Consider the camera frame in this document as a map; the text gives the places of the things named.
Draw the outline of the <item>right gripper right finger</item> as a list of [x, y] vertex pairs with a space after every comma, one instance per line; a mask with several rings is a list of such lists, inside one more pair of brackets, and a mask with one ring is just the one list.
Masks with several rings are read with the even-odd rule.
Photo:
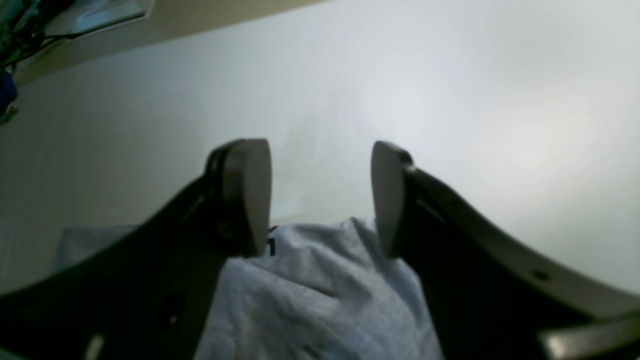
[[525, 246], [387, 141], [372, 148], [382, 250], [419, 277], [447, 360], [637, 360], [639, 296]]

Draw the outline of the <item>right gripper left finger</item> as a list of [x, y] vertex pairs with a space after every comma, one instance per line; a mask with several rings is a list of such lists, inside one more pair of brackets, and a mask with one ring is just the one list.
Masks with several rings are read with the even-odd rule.
[[210, 153], [203, 175], [112, 246], [1, 297], [1, 349], [26, 360], [191, 360], [229, 258], [268, 245], [267, 139]]

